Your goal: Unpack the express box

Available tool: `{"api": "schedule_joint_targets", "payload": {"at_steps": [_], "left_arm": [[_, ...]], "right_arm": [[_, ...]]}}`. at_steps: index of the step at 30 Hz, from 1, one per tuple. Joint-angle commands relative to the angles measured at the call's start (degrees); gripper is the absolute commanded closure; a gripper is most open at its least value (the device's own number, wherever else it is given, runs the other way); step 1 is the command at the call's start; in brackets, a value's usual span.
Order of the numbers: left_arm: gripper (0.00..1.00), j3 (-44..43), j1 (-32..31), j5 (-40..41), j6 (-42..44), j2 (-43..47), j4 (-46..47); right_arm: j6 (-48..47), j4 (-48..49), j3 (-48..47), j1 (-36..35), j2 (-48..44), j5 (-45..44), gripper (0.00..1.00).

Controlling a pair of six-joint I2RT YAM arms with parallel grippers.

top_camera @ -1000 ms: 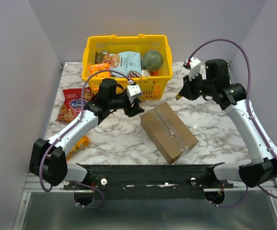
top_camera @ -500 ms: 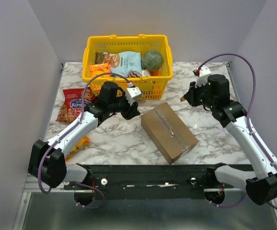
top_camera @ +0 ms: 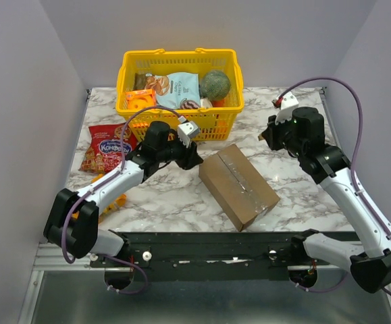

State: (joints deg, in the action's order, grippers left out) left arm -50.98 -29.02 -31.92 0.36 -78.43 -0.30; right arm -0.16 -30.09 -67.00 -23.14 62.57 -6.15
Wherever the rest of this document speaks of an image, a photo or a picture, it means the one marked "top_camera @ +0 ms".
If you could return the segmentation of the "brown cardboard express box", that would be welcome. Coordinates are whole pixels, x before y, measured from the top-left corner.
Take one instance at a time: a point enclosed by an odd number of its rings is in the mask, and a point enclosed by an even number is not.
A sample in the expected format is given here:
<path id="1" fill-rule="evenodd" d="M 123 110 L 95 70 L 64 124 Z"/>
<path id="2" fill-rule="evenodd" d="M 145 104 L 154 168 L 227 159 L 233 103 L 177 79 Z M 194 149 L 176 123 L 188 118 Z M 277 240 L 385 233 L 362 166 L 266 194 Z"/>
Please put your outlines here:
<path id="1" fill-rule="evenodd" d="M 199 165 L 199 178 L 239 232 L 268 214 L 280 201 L 235 144 L 206 158 Z"/>

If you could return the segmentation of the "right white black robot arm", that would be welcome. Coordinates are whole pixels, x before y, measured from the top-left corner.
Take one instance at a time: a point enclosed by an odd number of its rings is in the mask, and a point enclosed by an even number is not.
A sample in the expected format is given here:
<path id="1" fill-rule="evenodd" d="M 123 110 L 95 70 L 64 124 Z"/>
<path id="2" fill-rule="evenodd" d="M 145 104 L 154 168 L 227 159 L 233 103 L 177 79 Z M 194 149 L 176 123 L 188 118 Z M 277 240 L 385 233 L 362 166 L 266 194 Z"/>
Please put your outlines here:
<path id="1" fill-rule="evenodd" d="M 342 150 L 325 142 L 324 117 L 313 107 L 298 107 L 268 118 L 260 137 L 273 151 L 298 160 L 336 202 L 360 239 L 356 246 L 308 229 L 292 239 L 290 258 L 303 265 L 326 261 L 349 272 L 366 292 L 391 284 L 391 223 L 366 194 Z"/>

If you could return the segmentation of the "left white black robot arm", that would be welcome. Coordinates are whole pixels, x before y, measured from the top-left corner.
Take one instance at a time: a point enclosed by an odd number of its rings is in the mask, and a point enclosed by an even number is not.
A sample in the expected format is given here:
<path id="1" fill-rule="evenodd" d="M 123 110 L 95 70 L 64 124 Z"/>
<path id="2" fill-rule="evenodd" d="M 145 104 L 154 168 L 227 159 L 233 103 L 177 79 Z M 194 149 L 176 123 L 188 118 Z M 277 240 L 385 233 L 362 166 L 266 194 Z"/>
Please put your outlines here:
<path id="1" fill-rule="evenodd" d="M 163 121 L 150 124 L 144 140 L 112 171 L 77 191 L 67 188 L 55 197 L 43 235 L 58 245 L 65 258 L 80 259 L 89 253 L 105 255 L 115 267 L 128 261 L 126 239 L 99 229 L 99 215 L 122 194 L 148 180 L 162 163 L 175 162 L 189 170 L 203 160 L 193 138 L 200 133 L 193 121 L 173 130 Z"/>

